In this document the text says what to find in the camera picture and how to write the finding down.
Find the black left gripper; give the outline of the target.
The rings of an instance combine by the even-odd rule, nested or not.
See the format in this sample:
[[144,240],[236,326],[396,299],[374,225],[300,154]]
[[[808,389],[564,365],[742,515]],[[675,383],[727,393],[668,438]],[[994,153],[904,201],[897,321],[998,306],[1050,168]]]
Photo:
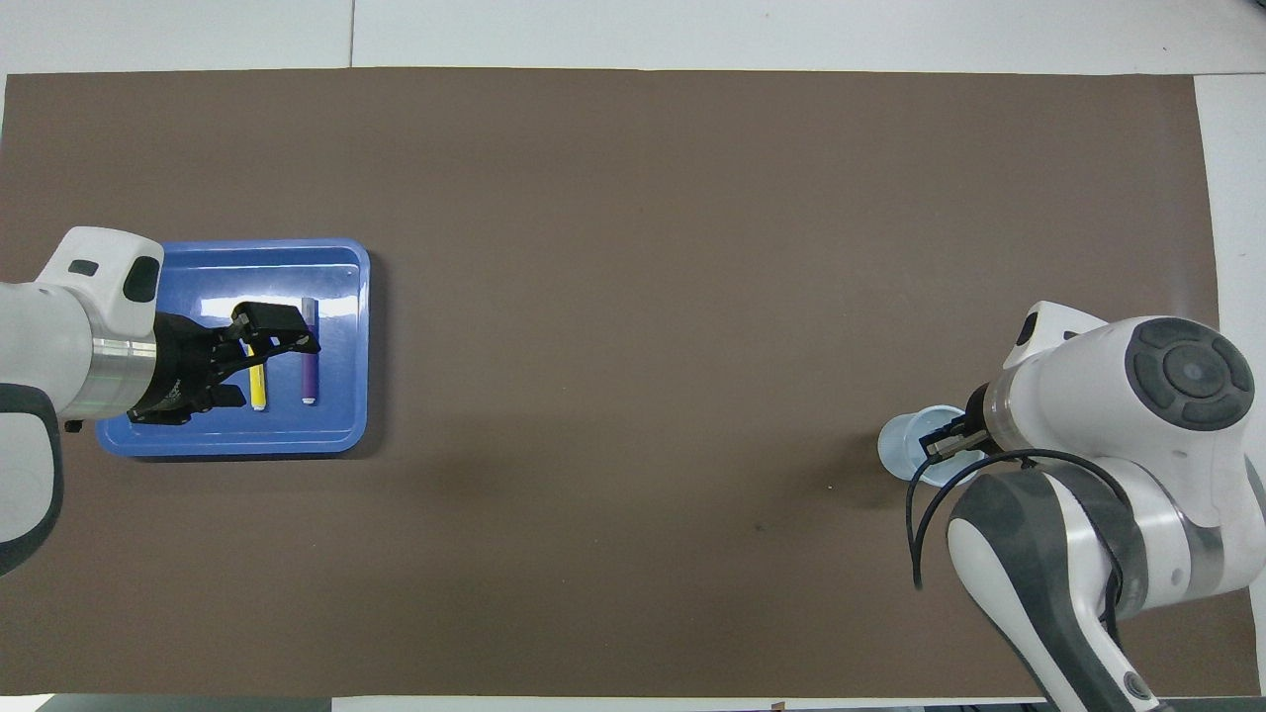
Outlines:
[[241,408],[248,399],[227,378],[249,355],[318,353],[316,333],[292,304],[243,302],[227,327],[204,327],[176,312],[154,315],[154,367],[143,397],[127,419],[138,424],[186,424],[195,413]]

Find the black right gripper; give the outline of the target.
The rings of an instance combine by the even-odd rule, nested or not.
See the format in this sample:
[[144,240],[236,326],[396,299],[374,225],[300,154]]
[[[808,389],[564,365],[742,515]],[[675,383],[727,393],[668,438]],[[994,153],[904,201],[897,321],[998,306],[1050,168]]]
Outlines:
[[998,410],[998,388],[985,383],[968,397],[963,414],[953,416],[941,427],[922,437],[928,462],[944,462],[958,452],[979,446],[999,446],[1001,421]]

